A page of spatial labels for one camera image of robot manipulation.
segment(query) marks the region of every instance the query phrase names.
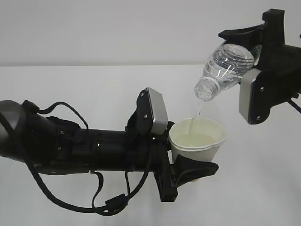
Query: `plastic bottle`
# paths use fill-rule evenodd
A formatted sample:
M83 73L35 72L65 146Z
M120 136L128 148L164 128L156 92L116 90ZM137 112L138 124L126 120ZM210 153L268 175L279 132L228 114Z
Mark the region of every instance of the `plastic bottle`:
M195 86L195 94L202 101L211 101L221 91L239 83L241 77L252 69L259 58L261 46L251 50L236 45L222 44L211 56L203 69L203 76Z

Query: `table surface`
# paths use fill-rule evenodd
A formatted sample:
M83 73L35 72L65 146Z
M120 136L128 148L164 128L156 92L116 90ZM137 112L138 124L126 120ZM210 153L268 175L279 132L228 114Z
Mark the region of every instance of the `table surface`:
M123 130L139 92L162 93L170 121L194 116L193 88L202 65L0 67L1 100L25 99L46 108L65 101L92 129ZM260 125L248 125L238 112L239 86L203 107L203 115L224 125L227 138L214 158L216 175L178 189L174 203L160 203L154 176L120 214L102 217L64 210L39 190L23 163L0 158L1 225L300 225L300 115L288 104L272 109ZM80 123L62 106L53 115ZM126 192L122 172L104 172L96 203ZM141 173L129 175L131 187ZM89 207L98 180L90 174L42 175L58 198Z

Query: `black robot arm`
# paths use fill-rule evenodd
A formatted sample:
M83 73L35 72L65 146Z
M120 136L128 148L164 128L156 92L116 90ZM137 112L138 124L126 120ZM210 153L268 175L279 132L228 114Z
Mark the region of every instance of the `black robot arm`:
M128 200L140 190L149 171L155 176L161 201L173 202L178 195L178 186L213 175L218 170L215 163L195 161L181 155L173 164L170 163L168 133L174 123L168 121L162 95L151 88L139 94L137 109L129 118L125 131L89 129L84 120L86 128L81 129L72 121L41 116L59 104L71 108L83 120L64 102L40 110L27 100L22 105L10 100L1 101L0 155L25 162L46 196L64 208L114 215L124 209ZM96 173L102 183L103 177L97 170L143 171L144 174L138 186L127 196L122 194L108 200L102 208L77 209L58 202L45 192L45 184L36 173L65 175L90 171Z
M285 44L284 10L263 13L258 26L225 30L219 36L251 50L261 45L258 64L240 82L239 112L249 124L264 122L270 109L298 98L301 92L301 48Z

